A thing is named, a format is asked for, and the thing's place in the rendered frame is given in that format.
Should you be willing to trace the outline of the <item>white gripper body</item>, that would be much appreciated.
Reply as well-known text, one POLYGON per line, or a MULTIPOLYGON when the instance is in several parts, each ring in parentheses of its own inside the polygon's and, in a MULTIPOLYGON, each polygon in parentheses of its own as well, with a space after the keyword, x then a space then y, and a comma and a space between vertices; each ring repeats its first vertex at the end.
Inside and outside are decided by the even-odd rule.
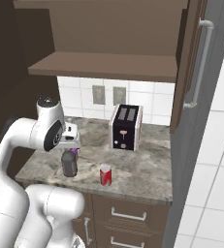
POLYGON ((75 138, 75 139, 69 139, 68 137, 62 137, 60 142, 56 145, 57 148, 80 148, 80 139, 75 138))

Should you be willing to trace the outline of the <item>brown base cabinet door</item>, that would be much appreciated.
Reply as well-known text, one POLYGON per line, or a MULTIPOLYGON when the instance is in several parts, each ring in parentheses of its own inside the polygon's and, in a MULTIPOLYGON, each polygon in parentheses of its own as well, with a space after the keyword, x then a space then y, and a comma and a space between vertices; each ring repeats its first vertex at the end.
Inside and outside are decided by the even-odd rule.
POLYGON ((83 196, 84 196, 84 210, 80 217, 73 220, 73 226, 76 234, 82 239, 86 248, 96 248, 92 198, 91 195, 88 193, 83 193, 83 196), (86 245, 84 217, 90 218, 90 221, 88 223, 88 231, 89 231, 89 236, 93 240, 90 245, 86 245))

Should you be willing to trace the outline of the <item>dark brown cabinet door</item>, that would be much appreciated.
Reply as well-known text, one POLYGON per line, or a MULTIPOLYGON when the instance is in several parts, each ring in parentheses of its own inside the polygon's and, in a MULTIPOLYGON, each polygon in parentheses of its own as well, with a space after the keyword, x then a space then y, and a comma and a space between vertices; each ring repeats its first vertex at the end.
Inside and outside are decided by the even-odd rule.
POLYGON ((53 51, 48 10, 17 10, 14 0, 0 0, 0 140, 8 119, 35 119, 39 98, 59 98, 55 77, 28 73, 53 51))

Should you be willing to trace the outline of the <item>purple can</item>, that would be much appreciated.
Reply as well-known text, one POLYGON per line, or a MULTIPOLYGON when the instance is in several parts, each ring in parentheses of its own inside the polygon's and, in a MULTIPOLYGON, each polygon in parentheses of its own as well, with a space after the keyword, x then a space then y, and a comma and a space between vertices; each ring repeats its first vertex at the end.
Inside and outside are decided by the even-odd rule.
POLYGON ((71 148, 70 151, 75 154, 75 157, 76 157, 76 160, 77 160, 79 158, 80 150, 78 148, 71 148))

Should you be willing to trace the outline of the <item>red can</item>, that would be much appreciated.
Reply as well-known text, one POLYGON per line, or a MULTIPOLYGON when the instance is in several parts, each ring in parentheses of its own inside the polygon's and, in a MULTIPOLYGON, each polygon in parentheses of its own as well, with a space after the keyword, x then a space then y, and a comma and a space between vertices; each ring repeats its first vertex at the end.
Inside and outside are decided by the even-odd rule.
POLYGON ((110 165, 101 165, 100 182, 103 186, 110 186, 112 184, 112 168, 110 165))

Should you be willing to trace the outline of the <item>black and white toaster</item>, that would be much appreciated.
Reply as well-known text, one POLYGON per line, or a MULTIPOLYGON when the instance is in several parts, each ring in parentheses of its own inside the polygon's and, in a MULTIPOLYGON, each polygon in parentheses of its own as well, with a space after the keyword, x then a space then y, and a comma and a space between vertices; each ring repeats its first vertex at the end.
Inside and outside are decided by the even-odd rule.
POLYGON ((114 149, 139 149, 143 107, 118 104, 109 122, 109 146, 114 149))

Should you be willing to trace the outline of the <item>brown drawer front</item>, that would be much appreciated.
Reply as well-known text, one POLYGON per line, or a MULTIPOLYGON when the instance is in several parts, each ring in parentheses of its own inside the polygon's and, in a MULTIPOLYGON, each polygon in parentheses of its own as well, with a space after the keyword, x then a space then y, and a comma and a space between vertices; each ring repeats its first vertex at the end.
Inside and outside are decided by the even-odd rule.
POLYGON ((162 231, 165 228, 169 207, 167 205, 146 204, 136 201, 126 201, 122 199, 109 198, 99 195, 93 195, 93 210, 95 219, 99 221, 124 221, 133 222, 139 225, 145 225, 153 231, 162 231), (145 221, 136 221, 115 217, 111 215, 112 206, 115 211, 122 214, 142 216, 146 212, 145 221))
POLYGON ((121 243, 140 246, 144 242, 144 248, 161 248, 162 235, 156 233, 146 233, 130 231, 105 224, 95 223, 97 248, 122 248, 121 246, 111 245, 111 236, 114 240, 121 243))

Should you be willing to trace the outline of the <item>grey tall appliance side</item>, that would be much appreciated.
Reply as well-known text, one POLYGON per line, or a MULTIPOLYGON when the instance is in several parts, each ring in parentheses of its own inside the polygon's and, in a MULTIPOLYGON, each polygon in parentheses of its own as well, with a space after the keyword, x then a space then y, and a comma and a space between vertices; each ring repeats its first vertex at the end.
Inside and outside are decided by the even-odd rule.
MULTIPOLYGON (((208 0, 205 16, 214 24, 208 49, 208 57, 201 82, 197 106, 183 108, 175 132, 171 134, 173 203, 169 210, 162 248, 174 248, 182 211, 196 165, 201 141, 208 120, 215 86, 224 57, 224 0, 208 0)), ((191 103, 196 85, 199 64, 207 29, 201 28, 201 38, 191 78, 190 89, 184 103, 191 103)))

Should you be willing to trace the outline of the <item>grey wall outlet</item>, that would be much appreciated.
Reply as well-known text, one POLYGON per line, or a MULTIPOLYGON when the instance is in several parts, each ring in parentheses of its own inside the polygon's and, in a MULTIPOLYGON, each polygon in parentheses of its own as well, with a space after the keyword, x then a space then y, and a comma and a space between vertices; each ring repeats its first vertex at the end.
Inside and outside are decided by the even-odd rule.
POLYGON ((105 87, 103 85, 93 85, 92 95, 94 104, 104 105, 106 103, 105 87))
POLYGON ((113 104, 116 106, 118 104, 126 103, 126 88, 125 87, 115 87, 113 89, 113 104))

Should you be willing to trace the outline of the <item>brown open wall cabinet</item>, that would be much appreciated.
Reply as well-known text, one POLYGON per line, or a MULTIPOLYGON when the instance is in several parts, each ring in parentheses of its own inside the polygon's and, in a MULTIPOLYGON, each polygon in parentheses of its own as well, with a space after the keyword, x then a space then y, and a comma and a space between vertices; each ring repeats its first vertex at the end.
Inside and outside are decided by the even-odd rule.
POLYGON ((15 0, 31 75, 174 82, 188 0, 15 0))

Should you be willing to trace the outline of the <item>brown wall cabinet door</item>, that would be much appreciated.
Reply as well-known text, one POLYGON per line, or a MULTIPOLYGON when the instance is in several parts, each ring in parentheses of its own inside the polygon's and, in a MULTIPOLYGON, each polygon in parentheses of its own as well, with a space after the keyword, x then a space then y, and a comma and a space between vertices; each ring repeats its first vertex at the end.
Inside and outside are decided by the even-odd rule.
POLYGON ((208 0, 188 0, 182 10, 176 49, 177 75, 173 101, 170 133, 178 127, 183 110, 184 97, 190 89, 198 44, 201 38, 199 20, 205 16, 208 0))

